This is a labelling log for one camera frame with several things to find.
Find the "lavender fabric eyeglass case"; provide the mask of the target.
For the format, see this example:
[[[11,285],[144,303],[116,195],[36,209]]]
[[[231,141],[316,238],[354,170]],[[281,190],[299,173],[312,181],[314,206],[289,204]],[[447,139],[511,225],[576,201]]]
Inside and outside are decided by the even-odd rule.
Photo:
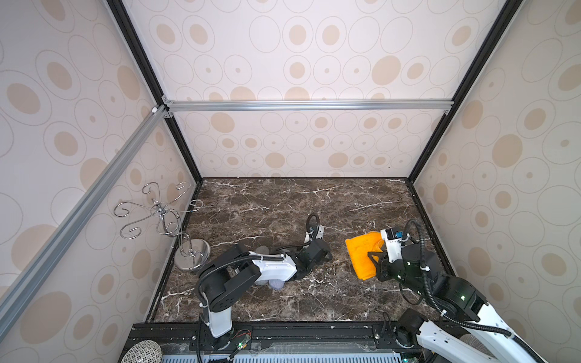
[[[282,290],[284,288],[285,285],[285,281],[283,280],[269,280],[269,287],[272,288],[272,290]]]

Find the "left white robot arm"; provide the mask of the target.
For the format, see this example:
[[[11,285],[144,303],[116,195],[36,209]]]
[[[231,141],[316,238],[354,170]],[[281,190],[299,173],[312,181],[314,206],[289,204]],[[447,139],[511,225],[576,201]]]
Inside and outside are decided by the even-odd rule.
[[[202,322],[214,338],[232,330],[231,308],[255,284],[281,288],[299,281],[316,266],[331,262],[326,242],[318,238],[304,246],[283,247],[272,253],[250,251],[236,244],[200,272],[196,295],[203,309]]]

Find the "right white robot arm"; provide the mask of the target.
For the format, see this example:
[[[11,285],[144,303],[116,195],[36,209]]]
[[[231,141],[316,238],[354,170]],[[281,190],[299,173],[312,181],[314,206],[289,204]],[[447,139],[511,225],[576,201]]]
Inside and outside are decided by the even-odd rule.
[[[369,252],[367,258],[380,281],[395,280],[416,292],[420,300],[448,322],[464,328],[488,350],[485,354],[448,334],[435,322],[414,309],[407,309],[390,328],[403,348],[422,347],[451,362],[542,362],[512,330],[471,283],[447,274],[437,255],[421,244],[402,247],[400,257],[393,252]]]

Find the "orange microfiber cloth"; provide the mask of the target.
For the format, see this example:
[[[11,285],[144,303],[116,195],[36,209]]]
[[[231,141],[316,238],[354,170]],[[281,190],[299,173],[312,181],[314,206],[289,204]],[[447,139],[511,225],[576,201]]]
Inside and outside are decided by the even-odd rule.
[[[376,231],[346,240],[346,248],[359,280],[375,277],[376,268],[369,259],[368,252],[381,252],[383,246],[381,233]]]

